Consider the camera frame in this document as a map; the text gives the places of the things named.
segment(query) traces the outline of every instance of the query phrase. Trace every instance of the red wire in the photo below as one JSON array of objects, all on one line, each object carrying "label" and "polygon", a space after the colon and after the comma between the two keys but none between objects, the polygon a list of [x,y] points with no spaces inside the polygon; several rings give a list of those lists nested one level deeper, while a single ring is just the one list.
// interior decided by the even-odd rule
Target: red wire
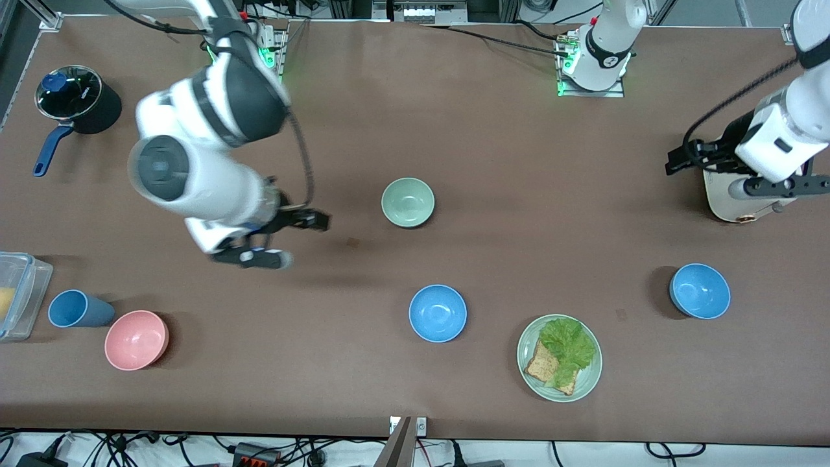
[{"label": "red wire", "polygon": [[429,467],[432,467],[432,462],[429,461],[429,454],[427,454],[427,448],[424,447],[421,440],[418,440],[417,443],[419,446],[421,446],[421,452],[423,452],[423,456],[427,459],[427,465],[429,465]]}]

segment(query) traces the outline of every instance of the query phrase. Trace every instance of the black pot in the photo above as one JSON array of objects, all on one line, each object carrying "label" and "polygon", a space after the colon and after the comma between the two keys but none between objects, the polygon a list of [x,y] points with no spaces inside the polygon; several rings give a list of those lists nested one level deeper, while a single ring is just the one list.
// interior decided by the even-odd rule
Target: black pot
[{"label": "black pot", "polygon": [[121,116],[121,98],[100,75],[81,65],[64,66],[44,76],[35,91],[37,109],[58,121],[37,156],[32,174],[46,174],[58,141],[73,131],[93,135],[110,128]]}]

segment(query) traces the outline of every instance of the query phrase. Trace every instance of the pink bowl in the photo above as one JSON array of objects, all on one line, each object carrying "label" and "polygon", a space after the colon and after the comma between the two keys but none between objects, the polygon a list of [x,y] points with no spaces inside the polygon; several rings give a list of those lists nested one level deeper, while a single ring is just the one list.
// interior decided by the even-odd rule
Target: pink bowl
[{"label": "pink bowl", "polygon": [[119,370],[140,370],[159,359],[168,341],[167,325],[159,315],[136,310],[118,318],[110,327],[104,354]]}]

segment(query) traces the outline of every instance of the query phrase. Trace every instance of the lettuce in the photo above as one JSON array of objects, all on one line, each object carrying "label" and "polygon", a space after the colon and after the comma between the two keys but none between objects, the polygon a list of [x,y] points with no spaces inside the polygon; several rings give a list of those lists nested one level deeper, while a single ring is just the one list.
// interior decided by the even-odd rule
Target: lettuce
[{"label": "lettuce", "polygon": [[597,352],[582,324],[569,317],[548,321],[539,333],[539,340],[559,361],[554,377],[545,383],[547,387],[569,385],[574,371],[590,365]]}]

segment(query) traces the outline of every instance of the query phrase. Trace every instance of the blue lid knob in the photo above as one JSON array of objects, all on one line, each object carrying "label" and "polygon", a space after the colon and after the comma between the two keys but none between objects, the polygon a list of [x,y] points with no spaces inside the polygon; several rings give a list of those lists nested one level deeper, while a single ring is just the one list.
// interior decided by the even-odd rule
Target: blue lid knob
[{"label": "blue lid knob", "polygon": [[61,72],[57,72],[54,75],[46,75],[41,80],[41,86],[43,89],[49,92],[58,92],[63,89],[63,86],[66,86],[66,81],[68,78]]}]

